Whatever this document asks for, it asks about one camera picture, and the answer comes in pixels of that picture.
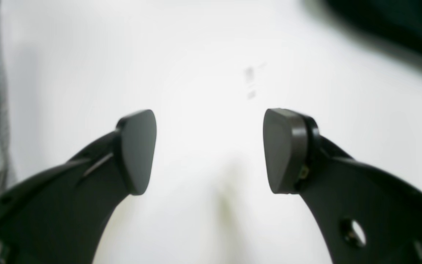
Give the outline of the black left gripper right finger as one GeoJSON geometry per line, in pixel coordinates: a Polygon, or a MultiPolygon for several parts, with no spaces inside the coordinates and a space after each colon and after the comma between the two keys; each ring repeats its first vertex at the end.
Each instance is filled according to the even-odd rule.
{"type": "Polygon", "coordinates": [[[291,110],[266,110],[263,146],[271,191],[300,195],[334,264],[422,264],[422,191],[356,161],[291,110]]]}

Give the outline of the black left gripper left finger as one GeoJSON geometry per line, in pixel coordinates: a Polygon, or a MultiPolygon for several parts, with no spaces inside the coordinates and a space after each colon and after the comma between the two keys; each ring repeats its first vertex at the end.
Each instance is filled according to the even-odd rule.
{"type": "Polygon", "coordinates": [[[154,112],[137,111],[2,194],[0,264],[91,264],[116,207],[146,191],[156,138],[154,112]]]}

